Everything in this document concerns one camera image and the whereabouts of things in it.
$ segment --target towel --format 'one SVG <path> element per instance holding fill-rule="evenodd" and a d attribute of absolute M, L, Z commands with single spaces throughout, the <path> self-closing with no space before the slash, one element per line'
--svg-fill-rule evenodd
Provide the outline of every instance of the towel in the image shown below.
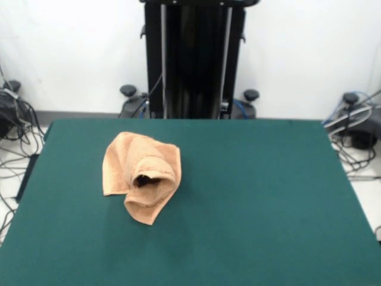
<path fill-rule="evenodd" d="M 103 194 L 126 194 L 131 217 L 152 225 L 180 185 L 180 149 L 122 132 L 108 146 L 102 172 Z"/>

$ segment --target orange towel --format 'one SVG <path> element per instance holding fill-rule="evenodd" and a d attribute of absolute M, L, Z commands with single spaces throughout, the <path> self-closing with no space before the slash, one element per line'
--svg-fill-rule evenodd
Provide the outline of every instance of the orange towel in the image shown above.
<path fill-rule="evenodd" d="M 152 225 L 180 185 L 180 149 L 150 137 L 120 133 L 103 160 L 103 194 L 127 194 L 127 211 Z"/>

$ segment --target wire bundle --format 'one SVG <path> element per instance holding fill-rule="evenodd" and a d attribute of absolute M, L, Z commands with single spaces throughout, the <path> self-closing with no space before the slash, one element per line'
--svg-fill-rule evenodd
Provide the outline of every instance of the wire bundle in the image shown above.
<path fill-rule="evenodd" d="M 344 123 L 344 126 L 338 127 L 329 132 L 329 138 L 332 142 L 333 149 L 336 151 L 340 161 L 349 167 L 347 171 L 348 178 L 351 181 L 370 181 L 372 179 L 381 179 L 380 176 L 358 176 L 353 175 L 354 173 L 365 169 L 369 166 L 370 162 L 376 157 L 376 150 L 373 148 L 374 135 L 369 134 L 369 146 L 363 154 L 363 158 L 355 158 L 350 154 L 349 150 L 353 148 L 351 140 L 348 139 L 352 133 L 350 128 L 353 128 L 356 125 L 360 125 L 365 122 L 371 116 L 373 110 L 380 109 L 381 105 L 368 105 L 366 102 L 371 101 L 376 95 L 381 94 L 381 91 L 377 91 L 372 96 L 366 96 L 366 99 L 360 101 L 355 105 L 357 109 L 348 109 L 346 114 L 339 116 L 337 119 L 332 120 L 332 117 L 338 112 L 339 107 L 342 104 L 342 101 L 335 108 L 335 111 L 331 116 L 323 122 L 325 128 L 331 128 L 332 126 L 340 123 Z"/>
<path fill-rule="evenodd" d="M 11 85 L 6 80 L 4 81 L 11 88 Z M 2 175 L 0 180 L 17 177 L 21 181 L 21 176 L 24 175 L 26 167 L 14 166 L 14 163 L 37 154 L 44 144 L 43 137 L 45 134 L 38 122 L 34 108 L 27 101 L 21 99 L 13 90 L 0 88 L 0 104 L 2 103 L 6 108 L 0 110 L 0 120 L 10 128 L 7 133 L 3 133 L 3 136 L 0 137 L 0 152 L 9 155 L 11 158 L 3 160 L 0 156 L 0 170 L 7 170 L 12 175 Z M 19 143 L 20 150 L 14 151 L 5 148 L 4 144 L 7 141 L 12 141 L 12 145 Z M 10 226 L 17 210 L 16 207 L 12 207 L 14 204 L 10 203 L 10 200 L 14 200 L 15 197 L 4 197 L 1 191 L 0 188 L 0 203 L 7 207 L 8 212 L 4 217 L 4 221 L 0 224 L 0 246 L 5 237 L 5 231 Z"/>

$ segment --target black column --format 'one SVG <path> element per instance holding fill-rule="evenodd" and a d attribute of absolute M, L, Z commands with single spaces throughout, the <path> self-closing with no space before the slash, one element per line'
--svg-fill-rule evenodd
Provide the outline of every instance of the black column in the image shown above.
<path fill-rule="evenodd" d="M 167 118 L 218 118 L 228 9 L 163 6 Z"/>

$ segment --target green tabletop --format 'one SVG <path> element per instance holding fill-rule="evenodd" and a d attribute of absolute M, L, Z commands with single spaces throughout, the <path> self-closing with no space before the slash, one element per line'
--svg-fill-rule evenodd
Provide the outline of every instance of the green tabletop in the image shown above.
<path fill-rule="evenodd" d="M 181 149 L 153 226 L 102 195 L 121 131 Z M 0 248 L 2 286 L 381 285 L 381 249 L 319 122 L 59 120 Z"/>

